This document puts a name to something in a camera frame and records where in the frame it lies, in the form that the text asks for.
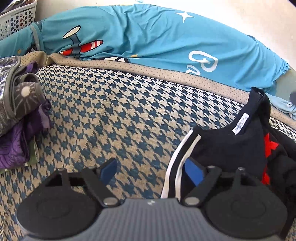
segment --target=blue bedsheet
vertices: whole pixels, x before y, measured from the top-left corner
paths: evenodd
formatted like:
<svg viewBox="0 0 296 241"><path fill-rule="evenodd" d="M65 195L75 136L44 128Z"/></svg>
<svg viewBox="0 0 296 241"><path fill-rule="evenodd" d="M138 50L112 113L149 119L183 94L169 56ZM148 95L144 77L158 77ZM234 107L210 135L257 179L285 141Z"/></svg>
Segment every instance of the blue bedsheet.
<svg viewBox="0 0 296 241"><path fill-rule="evenodd" d="M82 7L56 14L0 42L0 57L47 54L125 61L200 75L241 90L275 94L286 61L254 37L203 16L147 4Z"/></svg>

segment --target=houndstooth fabric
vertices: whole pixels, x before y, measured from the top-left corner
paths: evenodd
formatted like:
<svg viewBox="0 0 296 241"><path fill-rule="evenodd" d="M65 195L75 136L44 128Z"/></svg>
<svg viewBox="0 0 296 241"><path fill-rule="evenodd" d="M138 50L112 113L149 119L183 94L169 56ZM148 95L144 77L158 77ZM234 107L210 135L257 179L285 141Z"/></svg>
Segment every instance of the houndstooth fabric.
<svg viewBox="0 0 296 241"><path fill-rule="evenodd" d="M20 202L56 168L69 172L115 157L108 186L119 198L159 198L174 150L196 124L231 123L242 105L215 94L120 71L52 65L37 76L51 99L53 128L38 146L40 163L0 176L2 240L20 240ZM296 140L296 131L271 119ZM296 240L295 227L289 240Z"/></svg>

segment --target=beige dotted fabric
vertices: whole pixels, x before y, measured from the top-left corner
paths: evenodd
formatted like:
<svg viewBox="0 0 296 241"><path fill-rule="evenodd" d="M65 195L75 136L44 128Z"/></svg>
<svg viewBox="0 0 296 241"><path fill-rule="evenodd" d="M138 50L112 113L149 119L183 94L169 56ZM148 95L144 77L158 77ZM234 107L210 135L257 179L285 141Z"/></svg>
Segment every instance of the beige dotted fabric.
<svg viewBox="0 0 296 241"><path fill-rule="evenodd" d="M223 85L197 75L146 67L138 64L116 62L110 60L81 61L72 57L66 58L58 53L53 53L47 56L46 53L42 51L36 51L22 56L22 65L27 65L32 61L37 61L40 67L49 66L53 63L56 63L64 66L111 69L124 71L131 74L144 75L151 78L196 87L198 89L226 97L241 104L246 104L249 98L249 93L246 91ZM282 113L278 109L274 108L273 106L271 107L271 117L287 124L294 130L296 130L296 121L291 119L289 116Z"/></svg>

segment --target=purple clothing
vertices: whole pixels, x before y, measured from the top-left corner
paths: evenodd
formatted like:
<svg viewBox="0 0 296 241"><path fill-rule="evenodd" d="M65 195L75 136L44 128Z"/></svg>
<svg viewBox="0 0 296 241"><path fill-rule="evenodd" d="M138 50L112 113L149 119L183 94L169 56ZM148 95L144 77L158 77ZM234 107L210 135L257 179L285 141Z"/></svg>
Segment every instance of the purple clothing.
<svg viewBox="0 0 296 241"><path fill-rule="evenodd" d="M27 65L27 69L26 69L25 74L27 74L27 73L36 74L37 71L38 71L38 64L37 64L37 62L32 62L32 63L29 63Z"/></svg>
<svg viewBox="0 0 296 241"><path fill-rule="evenodd" d="M50 128L50 108L51 104L47 99L0 137L0 169L18 167L29 161L28 143L43 129Z"/></svg>

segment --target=gray clothing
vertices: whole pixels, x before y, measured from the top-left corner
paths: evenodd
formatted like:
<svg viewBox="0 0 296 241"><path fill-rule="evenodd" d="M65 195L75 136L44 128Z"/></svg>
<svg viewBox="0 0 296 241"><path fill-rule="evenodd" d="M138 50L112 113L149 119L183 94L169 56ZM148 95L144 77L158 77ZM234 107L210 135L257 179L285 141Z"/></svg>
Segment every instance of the gray clothing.
<svg viewBox="0 0 296 241"><path fill-rule="evenodd" d="M38 78L24 75L20 62L20 56L0 59L0 136L45 101Z"/></svg>

